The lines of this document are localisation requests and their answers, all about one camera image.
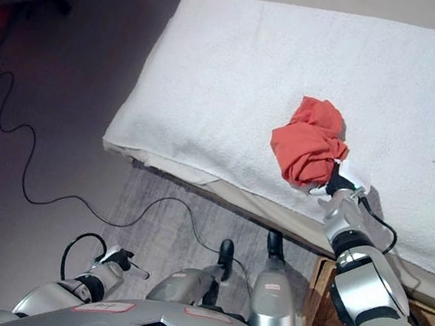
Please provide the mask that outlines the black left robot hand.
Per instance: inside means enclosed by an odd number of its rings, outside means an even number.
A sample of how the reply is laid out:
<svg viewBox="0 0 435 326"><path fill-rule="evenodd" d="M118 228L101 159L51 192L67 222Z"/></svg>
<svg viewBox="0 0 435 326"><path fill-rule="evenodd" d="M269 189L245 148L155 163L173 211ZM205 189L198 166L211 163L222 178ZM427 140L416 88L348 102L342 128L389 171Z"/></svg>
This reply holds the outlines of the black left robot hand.
<svg viewBox="0 0 435 326"><path fill-rule="evenodd" d="M122 271L129 272L131 275L147 281L150 278L150 273L135 264L135 262L132 260L133 258L133 252L128 251L127 249L124 249L116 244L115 246L109 247L105 251L105 254L100 257L98 262L100 264L115 262Z"/></svg>

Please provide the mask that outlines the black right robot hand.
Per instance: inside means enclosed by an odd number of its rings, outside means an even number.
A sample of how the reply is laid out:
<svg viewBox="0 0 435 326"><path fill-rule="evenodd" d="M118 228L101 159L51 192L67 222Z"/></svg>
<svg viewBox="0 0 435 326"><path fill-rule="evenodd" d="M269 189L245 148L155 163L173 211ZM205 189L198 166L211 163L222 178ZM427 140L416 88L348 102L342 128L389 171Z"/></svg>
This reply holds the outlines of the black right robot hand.
<svg viewBox="0 0 435 326"><path fill-rule="evenodd" d="M336 161L332 169L332 175L327 183L314 187L308 191L314 197L334 195L339 190L351 190L354 194L366 194L370 192L370 175L364 167L351 160Z"/></svg>

